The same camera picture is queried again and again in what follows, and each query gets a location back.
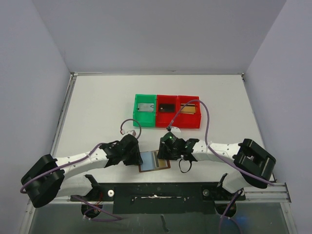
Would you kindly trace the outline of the striped gold card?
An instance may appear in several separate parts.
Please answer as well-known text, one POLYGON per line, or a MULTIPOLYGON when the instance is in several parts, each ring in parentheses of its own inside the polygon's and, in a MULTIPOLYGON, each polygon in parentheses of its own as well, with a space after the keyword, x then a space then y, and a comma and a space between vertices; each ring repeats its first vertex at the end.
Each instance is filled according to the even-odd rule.
POLYGON ((157 159, 156 160, 156 168, 161 170, 161 169, 167 169, 170 168, 170 161, 169 160, 164 160, 164 159, 157 159))

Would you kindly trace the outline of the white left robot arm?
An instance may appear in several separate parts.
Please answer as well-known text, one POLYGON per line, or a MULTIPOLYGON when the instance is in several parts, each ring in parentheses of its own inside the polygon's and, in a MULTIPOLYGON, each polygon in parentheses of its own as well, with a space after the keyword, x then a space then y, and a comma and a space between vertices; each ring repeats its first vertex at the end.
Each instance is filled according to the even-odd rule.
POLYGON ((125 166, 142 164, 138 139, 133 135, 99 143, 91 151, 74 156, 53 158, 50 154, 43 155, 22 177, 20 193, 27 194, 36 208, 66 195, 81 195, 94 200, 99 195, 99 187, 85 173, 120 162, 125 166), (83 174, 81 182, 73 179, 79 174, 83 174))

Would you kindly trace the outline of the brown leather card holder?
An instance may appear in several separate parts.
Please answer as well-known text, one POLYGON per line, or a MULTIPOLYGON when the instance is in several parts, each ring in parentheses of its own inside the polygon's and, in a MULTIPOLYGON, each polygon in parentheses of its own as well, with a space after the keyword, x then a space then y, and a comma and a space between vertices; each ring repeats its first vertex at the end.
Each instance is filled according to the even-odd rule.
POLYGON ((140 156, 142 159, 142 163, 138 166, 138 171, 140 173, 159 171, 159 169, 156 168, 156 160, 159 159, 157 155, 158 155, 158 150, 141 152, 140 156))

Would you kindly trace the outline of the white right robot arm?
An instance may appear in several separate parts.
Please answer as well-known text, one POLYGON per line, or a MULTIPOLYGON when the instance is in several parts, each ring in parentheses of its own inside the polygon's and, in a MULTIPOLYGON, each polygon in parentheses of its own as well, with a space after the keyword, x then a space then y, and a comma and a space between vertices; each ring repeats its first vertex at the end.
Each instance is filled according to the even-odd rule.
POLYGON ((218 196, 229 199, 246 187, 266 189, 273 185, 270 178, 276 159, 251 139, 241 143, 206 143, 197 138, 184 140, 168 132, 160 139, 157 158, 193 162, 213 161, 225 163, 234 171, 225 173, 217 187, 218 196))

